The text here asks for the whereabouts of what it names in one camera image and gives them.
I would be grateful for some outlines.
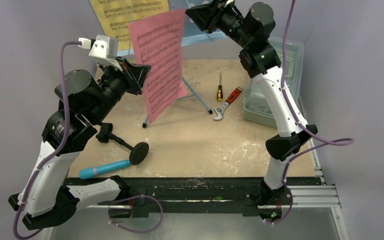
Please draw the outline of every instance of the pink sheet music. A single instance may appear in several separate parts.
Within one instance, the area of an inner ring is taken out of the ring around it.
[[[136,62],[151,66],[142,89],[149,124],[177,98],[188,94],[182,81],[185,11],[168,11],[128,25]]]

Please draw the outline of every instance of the yellow sheet music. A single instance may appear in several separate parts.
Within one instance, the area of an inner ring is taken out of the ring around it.
[[[105,32],[118,39],[118,50],[128,50],[129,23],[169,11],[168,0],[89,0]]]

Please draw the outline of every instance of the black stand base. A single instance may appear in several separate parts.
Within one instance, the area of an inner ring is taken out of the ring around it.
[[[108,143],[109,140],[114,140],[116,143],[128,148],[131,152],[128,157],[128,160],[132,165],[140,164],[148,154],[150,146],[146,142],[139,142],[134,147],[127,144],[123,139],[112,134],[113,124],[112,123],[102,123],[100,126],[100,131],[96,135],[96,138],[101,143]]]

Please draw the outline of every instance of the screwdriver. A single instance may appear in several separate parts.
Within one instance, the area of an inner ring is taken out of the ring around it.
[[[222,100],[223,100],[222,73],[220,72],[220,82],[218,83],[217,101],[221,102]]]

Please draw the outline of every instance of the red wrench handle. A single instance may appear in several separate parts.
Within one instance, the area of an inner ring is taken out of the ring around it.
[[[241,94],[242,92],[242,87],[238,86],[231,94],[230,96],[226,99],[226,102],[229,104],[232,104],[233,101]]]

